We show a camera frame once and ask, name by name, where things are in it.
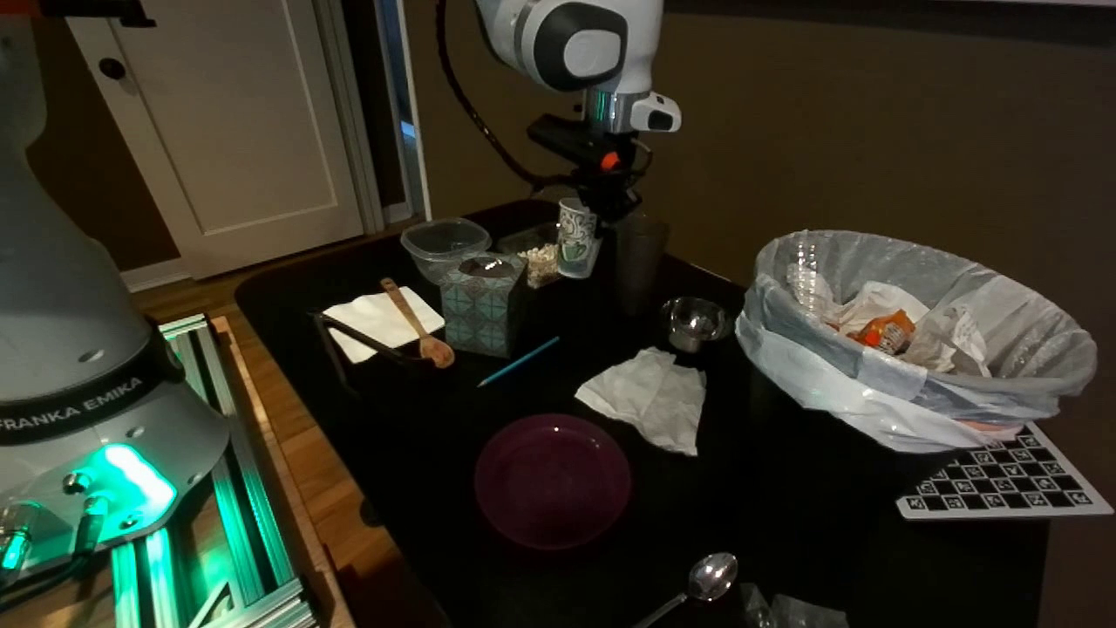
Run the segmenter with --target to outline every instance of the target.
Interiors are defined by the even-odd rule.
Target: white plastic bag
[[[977,325],[989,376],[911,368],[810,310],[843,305],[864,282],[903,285],[932,310]],[[1096,372],[1093,334],[1035,290],[950,250],[856,232],[772,242],[757,256],[736,339],[803,409],[831,412],[903,454],[1010,439],[1025,424],[1056,414],[1060,398],[1081,395]]]

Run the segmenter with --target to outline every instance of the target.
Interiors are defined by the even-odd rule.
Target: cable
[[[474,122],[474,128],[487,140],[487,148],[500,153],[500,161],[531,185],[531,193],[551,188],[551,185],[569,185],[566,176],[535,176],[528,170],[502,145],[500,136],[487,128],[487,122],[480,118],[480,111],[471,104],[471,99],[465,93],[457,71],[451,64],[451,44],[446,44],[446,0],[437,3],[437,38],[438,38],[438,67],[446,72],[446,84],[452,90],[452,99],[462,101],[465,117]]]

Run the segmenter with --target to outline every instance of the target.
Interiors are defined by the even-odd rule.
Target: door
[[[364,234],[376,197],[364,122],[347,117],[359,108],[338,99],[356,93],[350,57],[323,48],[329,14],[312,0],[144,6],[155,27],[72,19],[69,32],[190,271]]]

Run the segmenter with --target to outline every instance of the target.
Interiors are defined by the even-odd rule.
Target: floor
[[[229,322],[233,339],[243,352],[251,384],[270,412],[276,439],[285,454],[292,481],[315,520],[315,529],[338,574],[350,612],[364,628],[437,628],[442,624],[426,590],[408,574],[400,550],[384,527],[359,520],[364,496],[350,477],[338,454],[329,448],[295,390],[270,349],[251,331],[237,306],[233,290],[251,277],[219,277],[206,282],[174,282],[135,293],[135,306],[155,322],[174,322],[186,315],[219,315]]]

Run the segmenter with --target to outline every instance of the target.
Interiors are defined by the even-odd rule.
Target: purple plate
[[[621,520],[631,472],[599,425],[574,414],[528,414],[485,443],[474,491],[507,542],[573,550]]]

